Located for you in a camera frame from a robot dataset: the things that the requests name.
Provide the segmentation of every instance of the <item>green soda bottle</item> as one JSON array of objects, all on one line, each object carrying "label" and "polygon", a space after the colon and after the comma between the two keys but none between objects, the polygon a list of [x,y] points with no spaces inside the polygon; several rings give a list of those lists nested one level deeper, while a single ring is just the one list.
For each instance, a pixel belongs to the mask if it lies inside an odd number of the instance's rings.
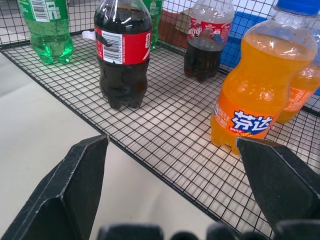
[{"label": "green soda bottle", "polygon": [[161,19],[163,0],[143,0],[143,3],[148,9],[152,19],[151,50],[154,50],[159,38],[158,26]]},{"label": "green soda bottle", "polygon": [[30,31],[30,43],[41,61],[67,64],[74,51],[66,0],[18,0]]}]

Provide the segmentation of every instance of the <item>fanta bottle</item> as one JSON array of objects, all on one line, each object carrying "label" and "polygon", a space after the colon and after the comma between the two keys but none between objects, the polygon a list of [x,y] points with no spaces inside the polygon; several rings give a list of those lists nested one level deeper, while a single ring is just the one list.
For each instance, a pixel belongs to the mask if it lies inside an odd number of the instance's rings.
[{"label": "fanta bottle", "polygon": [[312,29],[318,44],[318,53],[313,62],[294,77],[290,87],[290,97],[284,110],[276,120],[289,122],[320,87],[320,30]]},{"label": "fanta bottle", "polygon": [[274,16],[247,31],[241,60],[228,74],[211,117],[211,139],[238,153],[236,137],[263,139],[289,99],[294,76],[316,56],[309,31],[319,0],[279,0]]}]

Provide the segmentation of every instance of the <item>plastic bottle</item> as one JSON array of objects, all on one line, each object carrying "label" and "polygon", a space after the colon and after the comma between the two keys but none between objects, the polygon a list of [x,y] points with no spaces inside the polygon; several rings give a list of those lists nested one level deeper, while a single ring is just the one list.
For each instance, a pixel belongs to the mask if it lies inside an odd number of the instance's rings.
[{"label": "plastic bottle", "polygon": [[162,4],[164,0],[143,0],[143,2],[152,19],[151,50],[154,50],[159,38],[158,26],[161,19]]},{"label": "plastic bottle", "polygon": [[214,77],[235,16],[231,0],[198,0],[192,10],[184,73],[199,82]]},{"label": "plastic bottle", "polygon": [[238,153],[236,137],[263,139],[289,99],[294,76],[316,56],[309,25],[319,0],[279,0],[272,19],[250,28],[241,60],[228,74],[211,116],[211,139]]},{"label": "plastic bottle", "polygon": [[312,33],[318,44],[318,53],[313,62],[294,77],[289,101],[276,120],[281,124],[289,122],[320,87],[320,30],[312,29]]},{"label": "plastic bottle", "polygon": [[138,108],[147,91],[152,21],[142,0],[103,0],[94,15],[100,89],[113,109]]},{"label": "plastic bottle", "polygon": [[66,0],[18,0],[30,31],[30,43],[41,61],[48,65],[58,60],[70,62],[74,44],[69,33]]}]

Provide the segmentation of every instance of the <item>bottle neck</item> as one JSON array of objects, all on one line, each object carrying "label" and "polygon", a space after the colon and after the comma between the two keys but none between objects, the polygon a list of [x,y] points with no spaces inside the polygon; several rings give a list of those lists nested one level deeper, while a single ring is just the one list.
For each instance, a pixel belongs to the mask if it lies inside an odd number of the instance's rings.
[{"label": "bottle neck", "polygon": [[295,29],[309,28],[317,19],[317,15],[301,15],[279,9],[277,7],[275,9],[276,12],[271,20],[274,20],[283,26],[290,26]]}]

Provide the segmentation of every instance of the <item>orange soda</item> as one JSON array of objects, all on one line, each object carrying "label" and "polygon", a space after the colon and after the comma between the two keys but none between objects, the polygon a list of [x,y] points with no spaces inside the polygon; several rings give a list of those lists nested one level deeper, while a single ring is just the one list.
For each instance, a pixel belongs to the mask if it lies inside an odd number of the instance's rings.
[{"label": "orange soda", "polygon": [[314,39],[305,47],[254,28],[242,39],[241,60],[225,78],[211,116],[212,142],[236,154],[236,137],[267,135],[288,102],[292,79],[317,53]]},{"label": "orange soda", "polygon": [[276,121],[281,124],[289,122],[319,87],[320,67],[310,64],[294,77],[290,87],[289,101]]}]

